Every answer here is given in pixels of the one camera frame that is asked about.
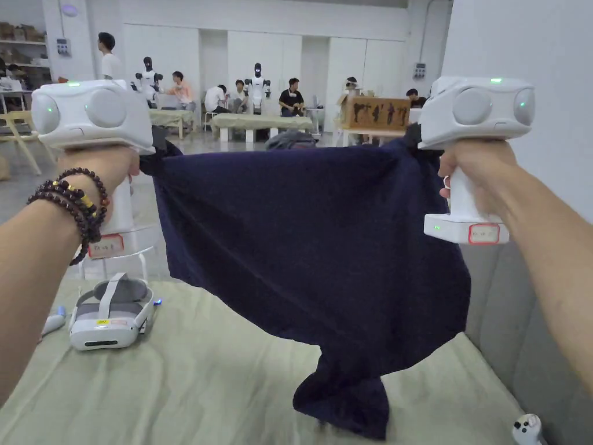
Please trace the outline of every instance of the bench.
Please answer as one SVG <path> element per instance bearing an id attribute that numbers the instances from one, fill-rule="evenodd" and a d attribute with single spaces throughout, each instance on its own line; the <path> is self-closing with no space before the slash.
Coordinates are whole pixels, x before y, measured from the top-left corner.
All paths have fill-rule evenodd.
<path id="1" fill-rule="evenodd" d="M 312 130 L 313 122 L 308 117 L 280 117 L 269 115 L 236 115 L 224 113 L 214 116 L 210 121 L 212 132 L 220 129 L 221 142 L 228 142 L 228 129 L 245 130 L 245 141 L 254 142 L 254 130 L 269 129 L 270 137 L 278 134 L 278 129 Z"/>

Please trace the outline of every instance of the finger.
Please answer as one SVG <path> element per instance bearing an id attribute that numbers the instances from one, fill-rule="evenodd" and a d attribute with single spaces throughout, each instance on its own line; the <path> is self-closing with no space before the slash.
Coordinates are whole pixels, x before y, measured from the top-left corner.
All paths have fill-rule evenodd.
<path id="1" fill-rule="evenodd" d="M 441 166 L 439 168 L 439 176 L 450 176 L 455 171 L 457 160 L 455 159 L 454 150 L 446 150 L 441 156 Z"/>

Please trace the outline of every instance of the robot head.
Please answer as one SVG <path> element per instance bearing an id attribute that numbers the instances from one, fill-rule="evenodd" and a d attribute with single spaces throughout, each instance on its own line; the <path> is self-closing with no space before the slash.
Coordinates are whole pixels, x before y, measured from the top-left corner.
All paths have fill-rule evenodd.
<path id="1" fill-rule="evenodd" d="M 147 71 L 152 71 L 152 59 L 148 56 L 144 57 L 142 60 L 144 62 L 144 66 L 146 67 Z"/>

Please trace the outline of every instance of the red-bordered label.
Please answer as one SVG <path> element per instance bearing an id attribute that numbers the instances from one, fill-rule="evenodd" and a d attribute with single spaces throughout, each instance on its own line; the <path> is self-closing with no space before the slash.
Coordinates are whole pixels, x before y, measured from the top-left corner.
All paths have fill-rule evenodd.
<path id="1" fill-rule="evenodd" d="M 103 235 L 101 241 L 88 246 L 88 257 L 93 259 L 109 258 L 117 256 L 123 251 L 123 238 L 121 235 Z"/>
<path id="2" fill-rule="evenodd" d="M 467 235 L 467 241 L 475 246 L 498 244 L 500 242 L 500 224 L 495 222 L 472 224 Z"/>

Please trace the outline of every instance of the white door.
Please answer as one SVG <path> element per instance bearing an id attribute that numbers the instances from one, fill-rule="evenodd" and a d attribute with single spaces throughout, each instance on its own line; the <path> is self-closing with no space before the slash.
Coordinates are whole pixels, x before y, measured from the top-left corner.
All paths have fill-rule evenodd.
<path id="1" fill-rule="evenodd" d="M 127 80 L 136 81 L 135 74 L 144 71 L 143 58 L 149 56 L 154 71 L 163 75 L 162 87 L 171 88 L 173 71 L 181 71 L 193 89 L 194 99 L 199 102 L 200 34 L 197 29 L 125 24 L 123 35 Z"/>
<path id="2" fill-rule="evenodd" d="M 403 42 L 367 40 L 364 89 L 374 91 L 378 97 L 398 97 L 403 60 Z"/>
<path id="3" fill-rule="evenodd" d="M 333 120 L 339 113 L 337 101 L 344 90 L 345 80 L 356 77 L 362 82 L 365 70 L 366 40 L 330 39 L 330 59 L 327 67 L 326 118 L 324 131 L 333 131 Z"/>
<path id="4" fill-rule="evenodd" d="M 280 92 L 288 88 L 288 81 L 293 77 L 301 78 L 302 36 L 282 35 L 282 78 Z"/>
<path id="5" fill-rule="evenodd" d="M 272 33 L 228 32 L 229 85 L 237 79 L 253 77 L 256 63 L 262 65 L 262 77 L 270 81 L 270 99 L 264 100 L 262 113 L 278 115 L 278 98 L 287 87 L 288 73 L 300 73 L 302 37 Z"/>

